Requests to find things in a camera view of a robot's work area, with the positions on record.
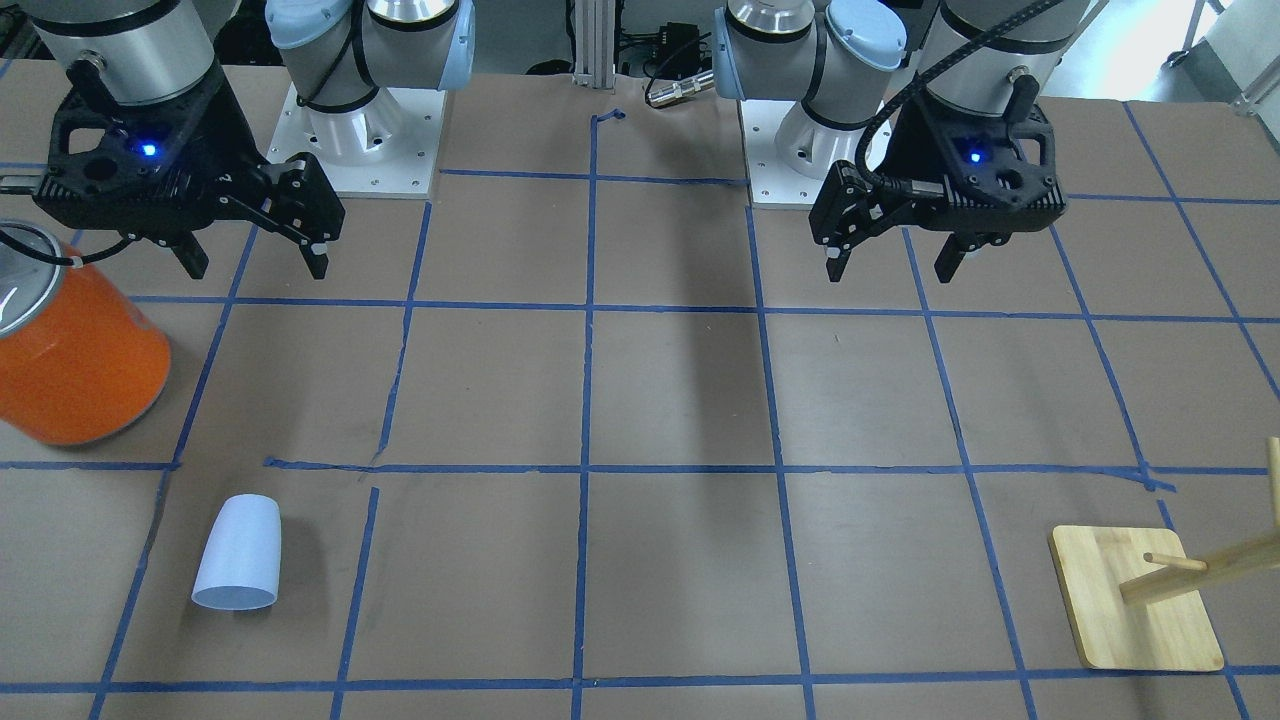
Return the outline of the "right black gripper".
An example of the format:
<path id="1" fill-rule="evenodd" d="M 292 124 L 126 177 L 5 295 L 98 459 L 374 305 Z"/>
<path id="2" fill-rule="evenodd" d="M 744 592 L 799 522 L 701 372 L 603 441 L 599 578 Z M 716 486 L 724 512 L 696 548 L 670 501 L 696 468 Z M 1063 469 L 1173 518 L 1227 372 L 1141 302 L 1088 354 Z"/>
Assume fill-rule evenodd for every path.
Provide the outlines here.
<path id="1" fill-rule="evenodd" d="M 251 222 L 300 245 L 315 281 L 326 278 L 326 242 L 346 210 L 311 152 L 271 164 L 259 151 L 221 72 L 160 102 L 127 106 L 97 72 L 70 74 L 52 120 L 36 204 L 60 223 L 119 231 L 168 249 L 201 281 L 209 256 L 195 234 L 214 222 Z"/>

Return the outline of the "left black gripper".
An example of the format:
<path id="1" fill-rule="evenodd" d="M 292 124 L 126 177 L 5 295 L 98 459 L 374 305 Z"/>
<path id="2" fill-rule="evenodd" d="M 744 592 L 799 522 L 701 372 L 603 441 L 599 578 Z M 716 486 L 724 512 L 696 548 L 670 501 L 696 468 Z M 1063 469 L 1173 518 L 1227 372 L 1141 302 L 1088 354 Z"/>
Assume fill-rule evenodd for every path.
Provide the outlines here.
<path id="1" fill-rule="evenodd" d="M 852 247 L 896 225 L 928 231 L 1009 234 L 1047 228 L 1068 210 L 1055 165 L 1053 127 L 1029 102 L 1019 122 L 960 111 L 934 97 L 905 104 L 883 160 L 870 168 L 835 163 L 809 211 L 826 273 L 838 283 Z M 977 234 L 950 234 L 934 260 L 947 284 Z"/>

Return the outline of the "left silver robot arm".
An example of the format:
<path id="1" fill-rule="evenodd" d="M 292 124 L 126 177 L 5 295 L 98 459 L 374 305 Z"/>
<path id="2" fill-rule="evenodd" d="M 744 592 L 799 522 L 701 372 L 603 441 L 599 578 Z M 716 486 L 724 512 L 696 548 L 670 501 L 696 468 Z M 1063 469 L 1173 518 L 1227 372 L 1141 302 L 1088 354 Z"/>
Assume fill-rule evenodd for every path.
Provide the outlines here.
<path id="1" fill-rule="evenodd" d="M 900 225 L 945 232 L 963 259 L 1066 210 L 1043 83 L 1085 1 L 727 1 L 710 49 L 717 92 L 791 101 L 799 129 L 846 135 L 849 158 L 788 143 L 822 182 L 809 213 L 831 281 L 852 250 Z"/>

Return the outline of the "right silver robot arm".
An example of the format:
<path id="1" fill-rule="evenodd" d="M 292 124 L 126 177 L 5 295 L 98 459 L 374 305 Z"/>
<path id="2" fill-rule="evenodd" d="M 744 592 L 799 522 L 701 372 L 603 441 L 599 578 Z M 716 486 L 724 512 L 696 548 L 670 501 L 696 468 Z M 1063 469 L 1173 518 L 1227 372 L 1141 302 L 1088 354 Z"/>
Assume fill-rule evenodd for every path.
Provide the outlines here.
<path id="1" fill-rule="evenodd" d="M 328 172 L 413 155 L 394 88 L 449 91 L 474 64 L 471 1 L 269 1 L 265 20 L 294 86 L 307 147 L 265 158 L 215 54 L 232 1 L 23 1 L 70 90 L 38 176 L 5 176 L 76 229 L 168 249 L 195 279 L 195 232 L 243 220 L 294 243 L 311 277 L 346 211 Z"/>

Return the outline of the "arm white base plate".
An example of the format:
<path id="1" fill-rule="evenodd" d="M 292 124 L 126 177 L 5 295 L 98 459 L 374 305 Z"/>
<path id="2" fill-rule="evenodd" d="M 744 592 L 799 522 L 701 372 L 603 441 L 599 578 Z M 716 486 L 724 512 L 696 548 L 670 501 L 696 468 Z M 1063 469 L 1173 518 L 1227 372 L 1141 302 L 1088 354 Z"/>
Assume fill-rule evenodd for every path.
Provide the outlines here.
<path id="1" fill-rule="evenodd" d="M 836 129 L 810 118 L 800 101 L 739 104 L 751 205 L 808 210 L 838 159 L 854 160 L 864 128 Z"/>
<path id="2" fill-rule="evenodd" d="M 364 108 L 321 113 L 289 87 L 266 158 L 311 152 L 340 199 L 428 200 L 436 169 L 447 92 L 383 88 Z"/>

